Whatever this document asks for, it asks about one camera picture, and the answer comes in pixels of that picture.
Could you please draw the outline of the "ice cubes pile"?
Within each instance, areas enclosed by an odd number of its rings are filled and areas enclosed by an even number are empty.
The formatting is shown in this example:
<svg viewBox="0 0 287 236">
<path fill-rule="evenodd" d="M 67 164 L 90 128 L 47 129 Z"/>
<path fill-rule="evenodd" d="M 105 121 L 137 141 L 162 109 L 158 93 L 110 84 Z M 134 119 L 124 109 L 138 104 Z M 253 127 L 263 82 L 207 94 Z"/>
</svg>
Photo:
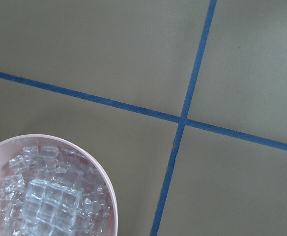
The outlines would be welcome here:
<svg viewBox="0 0 287 236">
<path fill-rule="evenodd" d="M 24 147 L 0 183 L 3 236 L 102 236 L 112 208 L 96 167 L 76 150 Z"/>
</svg>

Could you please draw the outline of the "pink bowl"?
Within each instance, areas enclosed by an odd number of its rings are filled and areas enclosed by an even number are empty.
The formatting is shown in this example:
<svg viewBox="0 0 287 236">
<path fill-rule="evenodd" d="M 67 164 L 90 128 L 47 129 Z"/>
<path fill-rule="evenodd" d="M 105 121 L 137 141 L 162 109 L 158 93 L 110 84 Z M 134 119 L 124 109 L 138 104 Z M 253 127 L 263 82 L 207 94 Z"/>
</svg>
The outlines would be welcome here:
<svg viewBox="0 0 287 236">
<path fill-rule="evenodd" d="M 96 167 L 109 190 L 110 198 L 113 204 L 104 235 L 116 236 L 118 234 L 118 209 L 115 191 L 110 178 L 103 167 L 91 154 L 65 139 L 44 134 L 27 134 L 15 136 L 0 142 L 0 182 L 1 179 L 9 173 L 8 161 L 20 154 L 23 147 L 30 146 L 57 146 L 60 148 L 74 149 L 85 156 Z"/>
</svg>

